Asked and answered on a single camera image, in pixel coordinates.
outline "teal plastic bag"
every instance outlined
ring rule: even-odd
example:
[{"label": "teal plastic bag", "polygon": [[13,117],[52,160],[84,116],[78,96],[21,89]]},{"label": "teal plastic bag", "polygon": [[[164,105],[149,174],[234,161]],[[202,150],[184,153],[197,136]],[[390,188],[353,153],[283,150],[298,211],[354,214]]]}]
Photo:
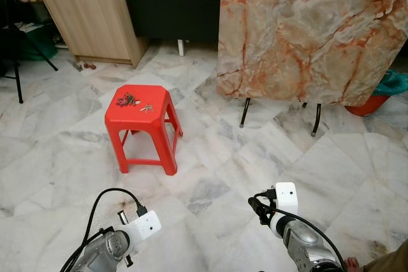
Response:
[{"label": "teal plastic bag", "polygon": [[408,75],[397,73],[394,70],[386,72],[384,78],[375,89],[373,96],[394,96],[408,90]]}]

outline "cabinet door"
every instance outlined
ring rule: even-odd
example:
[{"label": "cabinet door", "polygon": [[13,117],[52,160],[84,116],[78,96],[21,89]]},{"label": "cabinet door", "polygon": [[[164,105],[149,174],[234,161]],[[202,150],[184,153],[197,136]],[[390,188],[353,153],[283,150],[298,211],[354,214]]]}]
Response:
[{"label": "cabinet door", "polygon": [[130,59],[112,0],[44,0],[75,55]]}]

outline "red bucket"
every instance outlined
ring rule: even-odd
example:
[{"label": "red bucket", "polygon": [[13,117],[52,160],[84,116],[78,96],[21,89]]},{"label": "red bucket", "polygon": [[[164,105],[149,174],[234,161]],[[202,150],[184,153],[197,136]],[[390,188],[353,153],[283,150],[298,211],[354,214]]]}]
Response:
[{"label": "red bucket", "polygon": [[390,96],[371,96],[362,106],[346,106],[347,111],[357,116],[367,116],[375,112]]}]

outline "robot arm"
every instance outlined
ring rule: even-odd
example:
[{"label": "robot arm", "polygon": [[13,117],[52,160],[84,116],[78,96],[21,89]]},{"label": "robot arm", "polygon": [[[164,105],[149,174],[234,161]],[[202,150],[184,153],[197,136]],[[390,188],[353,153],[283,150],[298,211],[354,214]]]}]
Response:
[{"label": "robot arm", "polygon": [[84,254],[74,265],[72,272],[116,272],[120,261],[126,266],[133,263],[130,253],[135,246],[161,229],[154,211],[150,211],[135,221],[128,223],[123,211],[118,213],[122,225],[89,243]]},{"label": "robot arm", "polygon": [[[256,196],[265,196],[270,208]],[[298,213],[298,198],[293,183],[277,183],[276,188],[250,197],[248,203],[259,216],[261,224],[268,225],[274,235],[283,239],[290,258],[300,272],[343,272],[333,254],[323,245],[323,239],[303,222],[273,209]]]}]

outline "black cabinet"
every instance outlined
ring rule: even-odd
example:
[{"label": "black cabinet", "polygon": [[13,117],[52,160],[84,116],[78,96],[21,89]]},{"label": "black cabinet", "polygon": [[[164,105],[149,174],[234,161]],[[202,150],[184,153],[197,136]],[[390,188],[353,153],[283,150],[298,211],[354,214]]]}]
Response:
[{"label": "black cabinet", "polygon": [[218,41],[220,0],[126,0],[137,36]]}]

